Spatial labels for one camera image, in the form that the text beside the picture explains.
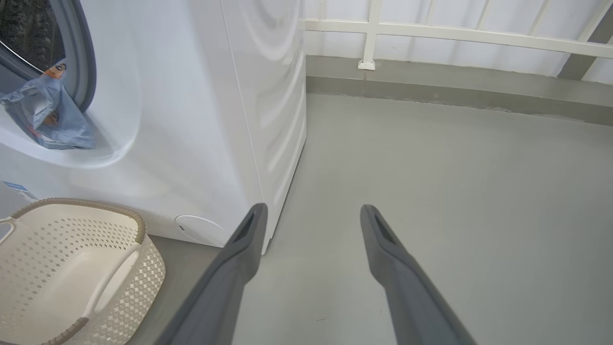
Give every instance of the wall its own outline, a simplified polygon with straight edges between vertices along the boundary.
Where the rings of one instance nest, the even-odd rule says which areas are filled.
[[[490,0],[480,29],[576,40],[603,0]],[[417,23],[476,29],[485,0],[383,0],[380,22]],[[368,20],[370,0],[306,0],[307,18]],[[361,58],[365,34],[308,31],[309,55]],[[375,58],[453,64],[557,76],[569,54],[477,42],[378,35]],[[598,58],[584,80],[613,83],[613,62]]]

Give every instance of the railing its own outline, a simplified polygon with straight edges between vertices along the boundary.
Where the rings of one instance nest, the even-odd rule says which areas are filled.
[[[359,69],[375,69],[373,60],[375,54],[375,41],[378,34],[394,36],[414,36],[436,39],[450,39],[458,41],[471,41],[481,43],[491,43],[500,45],[511,45],[515,47],[535,48],[552,50],[555,52],[572,53],[579,55],[595,56],[600,58],[613,59],[613,45],[587,42],[598,23],[608,11],[613,0],[603,0],[600,7],[592,16],[588,25],[584,28],[578,40],[558,39],[551,37],[534,36],[535,31],[541,24],[543,15],[547,11],[550,0],[543,1],[539,12],[534,19],[527,35],[516,33],[499,33],[493,31],[483,31],[483,24],[490,9],[490,0],[485,0],[483,9],[476,29],[453,28],[447,26],[429,25],[432,17],[433,8],[436,0],[430,1],[430,7],[426,16],[425,24],[404,24],[404,23],[380,23],[381,3],[383,0],[371,0],[368,21],[354,20],[331,20],[326,19],[326,0],[319,0],[319,18],[307,18],[305,28],[308,31],[333,31],[339,33],[364,33],[366,43],[364,46],[364,57],[358,65]]]

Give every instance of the laundry basket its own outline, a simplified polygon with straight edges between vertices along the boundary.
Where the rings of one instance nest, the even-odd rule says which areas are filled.
[[[0,220],[0,344],[125,344],[164,280],[145,222],[123,207],[37,201]]]

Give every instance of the blue bag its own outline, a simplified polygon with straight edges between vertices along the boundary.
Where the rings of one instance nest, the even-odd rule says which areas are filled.
[[[85,116],[66,89],[66,59],[0,99],[13,121],[48,149],[93,149],[94,136]]]

